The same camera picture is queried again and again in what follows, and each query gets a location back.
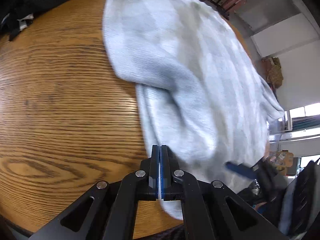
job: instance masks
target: round table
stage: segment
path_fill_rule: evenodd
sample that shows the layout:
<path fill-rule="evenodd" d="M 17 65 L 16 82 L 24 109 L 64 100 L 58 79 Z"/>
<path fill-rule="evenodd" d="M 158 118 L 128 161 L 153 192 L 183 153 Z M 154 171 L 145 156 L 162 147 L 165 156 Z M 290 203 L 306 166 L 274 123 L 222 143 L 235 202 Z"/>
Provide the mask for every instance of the round table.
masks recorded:
<path fill-rule="evenodd" d="M 147 157 L 133 83 L 102 41 L 105 0 L 70 0 L 0 39 L 0 214 L 35 232 Z M 180 224 L 140 202 L 134 238 Z"/>

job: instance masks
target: white wall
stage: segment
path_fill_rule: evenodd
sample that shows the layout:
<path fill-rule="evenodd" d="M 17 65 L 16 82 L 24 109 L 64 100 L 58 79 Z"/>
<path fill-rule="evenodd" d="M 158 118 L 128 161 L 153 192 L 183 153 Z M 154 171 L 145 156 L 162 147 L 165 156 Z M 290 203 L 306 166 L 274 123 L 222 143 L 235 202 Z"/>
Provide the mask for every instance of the white wall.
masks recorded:
<path fill-rule="evenodd" d="M 320 34 L 320 27 L 314 19 L 313 15 L 309 11 L 308 7 L 302 0 L 292 0 L 293 4 L 299 9 L 300 12 L 308 19 L 318 34 Z"/>
<path fill-rule="evenodd" d="M 277 96 L 285 110 L 320 102 L 320 40 L 278 55 L 283 84 Z"/>
<path fill-rule="evenodd" d="M 320 154 L 320 138 L 281 141 L 280 149 L 292 152 L 295 157 L 318 155 Z"/>
<path fill-rule="evenodd" d="M 246 0 L 236 9 L 236 14 L 249 25 L 252 35 L 299 13 L 292 0 Z"/>
<path fill-rule="evenodd" d="M 297 14 L 253 35 L 262 57 L 281 53 L 319 38 L 318 33 L 302 14 Z"/>

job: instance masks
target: towel fold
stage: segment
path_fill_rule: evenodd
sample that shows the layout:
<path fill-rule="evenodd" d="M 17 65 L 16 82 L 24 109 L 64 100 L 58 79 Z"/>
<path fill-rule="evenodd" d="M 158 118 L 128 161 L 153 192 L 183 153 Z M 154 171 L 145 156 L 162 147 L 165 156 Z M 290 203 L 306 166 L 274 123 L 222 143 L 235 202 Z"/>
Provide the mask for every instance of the towel fold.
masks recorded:
<path fill-rule="evenodd" d="M 149 156 L 165 144 L 197 179 L 247 187 L 224 163 L 262 158 L 283 109 L 221 16 L 198 0 L 107 0 L 103 36 L 116 75 L 137 83 Z M 182 218 L 179 203 L 162 207 Z"/>

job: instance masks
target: metal pin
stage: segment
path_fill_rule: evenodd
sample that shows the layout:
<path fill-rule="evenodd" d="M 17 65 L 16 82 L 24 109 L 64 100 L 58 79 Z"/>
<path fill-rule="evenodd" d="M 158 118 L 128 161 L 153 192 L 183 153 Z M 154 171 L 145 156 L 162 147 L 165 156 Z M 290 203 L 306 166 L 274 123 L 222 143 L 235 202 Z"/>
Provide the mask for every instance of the metal pin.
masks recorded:
<path fill-rule="evenodd" d="M 176 171 L 174 171 L 173 174 L 177 177 L 181 177 L 181 176 L 183 176 L 184 172 L 182 170 L 176 170 Z"/>
<path fill-rule="evenodd" d="M 223 187 L 223 183 L 220 180 L 214 180 L 212 182 L 212 185 L 216 188 L 222 188 Z"/>
<path fill-rule="evenodd" d="M 143 170 L 136 171 L 136 176 L 137 177 L 143 177 L 145 174 L 146 174 L 146 172 L 143 171 Z"/>
<path fill-rule="evenodd" d="M 108 185 L 107 182 L 105 182 L 105 181 L 99 181 L 99 182 L 97 183 L 97 188 L 98 188 L 98 189 L 104 189 L 104 188 L 106 188 L 107 185 Z"/>

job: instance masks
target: light blue towel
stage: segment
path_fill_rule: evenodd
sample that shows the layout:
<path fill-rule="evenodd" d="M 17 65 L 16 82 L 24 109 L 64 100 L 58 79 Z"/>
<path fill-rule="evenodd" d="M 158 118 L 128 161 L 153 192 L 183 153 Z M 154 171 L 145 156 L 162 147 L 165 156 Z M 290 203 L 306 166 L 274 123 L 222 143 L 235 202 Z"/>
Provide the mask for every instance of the light blue towel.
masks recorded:
<path fill-rule="evenodd" d="M 137 84 L 148 154 L 166 144 L 197 179 L 247 187 L 224 163 L 262 158 L 283 109 L 225 20 L 198 0 L 107 0 L 102 28 L 116 75 Z"/>

